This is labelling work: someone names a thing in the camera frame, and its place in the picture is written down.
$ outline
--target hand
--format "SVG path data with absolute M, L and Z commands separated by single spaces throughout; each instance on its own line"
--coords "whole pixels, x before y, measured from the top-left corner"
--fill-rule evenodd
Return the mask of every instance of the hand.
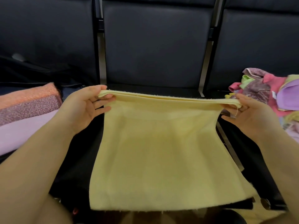
M 59 124 L 64 124 L 74 134 L 85 129 L 94 117 L 108 112 L 111 107 L 99 108 L 115 100 L 112 94 L 98 98 L 101 90 L 106 90 L 107 86 L 88 86 L 80 89 L 67 97 L 59 111 L 54 116 Z
M 222 119 L 236 125 L 255 142 L 267 133 L 283 131 L 278 117 L 270 106 L 243 94 L 236 94 L 236 97 L 242 105 L 238 110 L 234 105 L 222 105 L 236 118 L 222 116 Z

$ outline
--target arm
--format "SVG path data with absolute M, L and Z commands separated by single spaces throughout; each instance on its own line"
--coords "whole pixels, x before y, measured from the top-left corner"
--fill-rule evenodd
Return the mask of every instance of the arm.
M 224 105 L 236 119 L 222 116 L 235 124 L 260 148 L 265 163 L 281 192 L 289 212 L 265 223 L 299 221 L 299 144 L 280 126 L 272 109 L 259 101 L 238 94 L 242 108 Z
M 0 223 L 34 223 L 48 198 L 73 136 L 110 107 L 112 95 L 96 101 L 106 86 L 71 94 L 56 115 L 0 165 Z

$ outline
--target green fabric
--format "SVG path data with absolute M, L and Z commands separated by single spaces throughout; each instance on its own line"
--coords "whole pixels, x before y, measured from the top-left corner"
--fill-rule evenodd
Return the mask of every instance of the green fabric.
M 248 76 L 248 75 L 243 75 L 242 76 L 242 80 L 241 80 L 241 85 L 240 85 L 240 87 L 242 88 L 242 89 L 244 89 L 250 82 L 252 82 L 253 80 L 255 80 L 254 78 L 252 78 L 252 77 L 250 77 L 250 76 Z

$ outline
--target orange fabric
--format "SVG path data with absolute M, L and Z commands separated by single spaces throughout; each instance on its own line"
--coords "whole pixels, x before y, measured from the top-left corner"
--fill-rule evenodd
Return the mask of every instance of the orange fabric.
M 60 93 L 54 86 L 54 83 L 51 82 L 44 86 L 38 86 L 26 90 L 19 90 L 0 96 L 0 109 L 8 108 L 12 105 L 33 101 L 51 95 L 55 95 L 59 99 L 60 104 L 62 104 Z

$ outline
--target seat backrest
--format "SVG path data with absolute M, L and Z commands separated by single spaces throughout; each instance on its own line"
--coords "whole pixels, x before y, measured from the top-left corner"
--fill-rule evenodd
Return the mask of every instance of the seat backrest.
M 226 0 L 204 94 L 228 90 L 248 67 L 299 74 L 299 0 Z
M 0 0 L 0 55 L 79 67 L 99 84 L 93 0 Z
M 107 83 L 198 89 L 215 0 L 103 0 Z

